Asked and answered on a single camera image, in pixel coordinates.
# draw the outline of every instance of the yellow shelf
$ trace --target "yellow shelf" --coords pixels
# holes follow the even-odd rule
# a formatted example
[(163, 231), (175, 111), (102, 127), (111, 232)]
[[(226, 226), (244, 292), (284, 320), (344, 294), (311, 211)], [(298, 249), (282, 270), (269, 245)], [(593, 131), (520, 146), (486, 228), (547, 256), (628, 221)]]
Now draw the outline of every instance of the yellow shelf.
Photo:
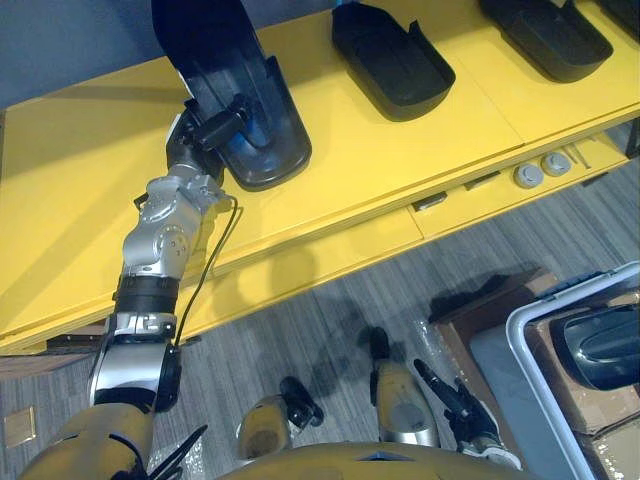
[[(592, 2), (580, 8), (616, 51), (592, 76), (569, 85), (524, 73), (475, 0), (378, 3), (404, 26), (420, 21), (456, 71), (451, 92), (422, 118), (389, 122), (346, 73), (330, 41), (329, 12), (260, 31), (264, 50), (277, 55), (290, 85), (313, 155), (304, 172), (265, 192), (244, 192), (227, 176), (224, 188), (238, 196), (244, 215), (217, 277), (240, 275), (315, 242), (345, 242), (332, 239), (351, 227), (369, 228), (385, 214), (397, 219), (399, 209), (429, 193), (640, 114), (638, 46)], [(480, 55), (489, 61), (476, 61)], [(7, 111), (0, 162), (0, 354), (97, 320), (111, 308), (122, 241), (137, 221), (131, 199), (164, 174), (164, 138), (186, 96), (169, 62), (158, 59)], [(558, 113), (541, 115), (545, 105)], [(212, 215), (205, 230), (227, 216)], [(217, 235), (198, 244), (191, 272)], [(380, 248), (395, 252), (412, 244), (399, 238), (402, 247), (391, 242)], [(352, 266), (366, 263), (353, 260)], [(320, 269), (313, 282), (347, 271), (345, 265)], [(252, 291), (260, 288), (242, 283), (239, 295), (255, 296), (255, 302), (247, 300), (253, 306), (241, 311), (296, 291), (273, 291), (266, 300), (265, 292)], [(238, 311), (216, 314), (208, 325)]]
[[(558, 151), (571, 159), (571, 170), (560, 177), (545, 175), (543, 183), (535, 188), (525, 189), (517, 185), (514, 181), (515, 168), (509, 167), (472, 190), (467, 190), (464, 185), (448, 190), (442, 203), (426, 210), (416, 212), (409, 207), (424, 240), (435, 240), (628, 162), (606, 134), (595, 135)], [(539, 166), (541, 159), (531, 159), (527, 163)], [(589, 168), (581, 159), (588, 162)]]

